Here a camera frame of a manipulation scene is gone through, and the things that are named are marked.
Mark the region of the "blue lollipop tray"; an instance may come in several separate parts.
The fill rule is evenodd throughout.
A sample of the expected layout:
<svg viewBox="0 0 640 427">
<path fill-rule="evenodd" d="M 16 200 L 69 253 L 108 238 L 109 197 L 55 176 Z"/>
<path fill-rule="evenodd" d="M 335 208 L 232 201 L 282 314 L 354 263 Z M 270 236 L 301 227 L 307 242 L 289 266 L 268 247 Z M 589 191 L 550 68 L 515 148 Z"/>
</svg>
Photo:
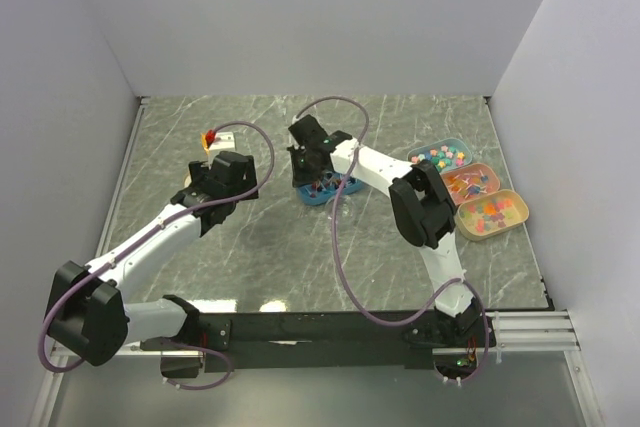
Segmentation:
<svg viewBox="0 0 640 427">
<path fill-rule="evenodd" d="M 298 199 L 308 206 L 324 205 L 335 198 L 335 194 L 342 181 L 342 175 L 335 172 L 326 172 L 320 181 L 296 187 Z M 354 194 L 364 188 L 364 184 L 350 177 L 343 189 L 344 195 Z"/>
</svg>

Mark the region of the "yellow plastic scoop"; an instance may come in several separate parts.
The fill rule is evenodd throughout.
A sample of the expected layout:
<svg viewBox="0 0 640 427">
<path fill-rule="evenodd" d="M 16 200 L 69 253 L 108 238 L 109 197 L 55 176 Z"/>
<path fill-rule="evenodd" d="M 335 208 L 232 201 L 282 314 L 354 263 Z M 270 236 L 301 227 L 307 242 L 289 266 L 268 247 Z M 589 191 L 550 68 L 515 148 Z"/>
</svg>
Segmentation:
<svg viewBox="0 0 640 427">
<path fill-rule="evenodd" d="M 209 148 L 211 144 L 215 141 L 215 132 L 213 130 L 209 130 L 204 132 L 200 136 L 201 145 L 206 154 L 209 154 Z"/>
</svg>

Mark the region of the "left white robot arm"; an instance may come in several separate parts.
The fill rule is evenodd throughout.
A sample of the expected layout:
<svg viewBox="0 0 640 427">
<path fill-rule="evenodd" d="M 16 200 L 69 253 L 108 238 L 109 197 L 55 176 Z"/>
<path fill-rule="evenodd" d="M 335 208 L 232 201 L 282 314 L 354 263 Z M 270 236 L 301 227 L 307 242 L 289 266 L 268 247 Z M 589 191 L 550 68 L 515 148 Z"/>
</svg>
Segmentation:
<svg viewBox="0 0 640 427">
<path fill-rule="evenodd" d="M 179 190 L 145 227 L 87 264 L 66 262 L 55 273 L 40 334 L 93 366 L 121 347 L 165 337 L 176 348 L 193 346 L 199 312 L 166 296 L 133 303 L 131 295 L 175 253 L 231 215 L 238 202 L 257 198 L 254 159 L 232 151 L 189 165 L 190 184 Z"/>
</svg>

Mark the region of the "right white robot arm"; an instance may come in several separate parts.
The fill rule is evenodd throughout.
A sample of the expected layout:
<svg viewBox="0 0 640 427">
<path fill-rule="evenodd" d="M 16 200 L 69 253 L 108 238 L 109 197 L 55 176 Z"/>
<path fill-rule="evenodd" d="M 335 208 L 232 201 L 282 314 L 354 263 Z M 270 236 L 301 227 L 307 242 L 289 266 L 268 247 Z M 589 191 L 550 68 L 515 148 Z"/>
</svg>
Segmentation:
<svg viewBox="0 0 640 427">
<path fill-rule="evenodd" d="M 465 281 L 455 243 L 457 206 L 437 168 L 429 161 L 411 163 L 392 158 L 342 131 L 329 134 L 311 115 L 294 119 L 289 132 L 296 142 L 288 148 L 294 186 L 317 182 L 329 172 L 340 177 L 330 221 L 333 259 L 342 287 L 356 309 L 385 327 L 407 326 L 432 309 L 442 340 L 452 346 L 464 344 L 482 318 L 483 307 Z M 346 278 L 338 246 L 338 208 L 351 179 L 386 196 L 398 232 L 417 249 L 427 268 L 434 293 L 423 308 L 406 319 L 375 316 L 357 299 Z"/>
</svg>

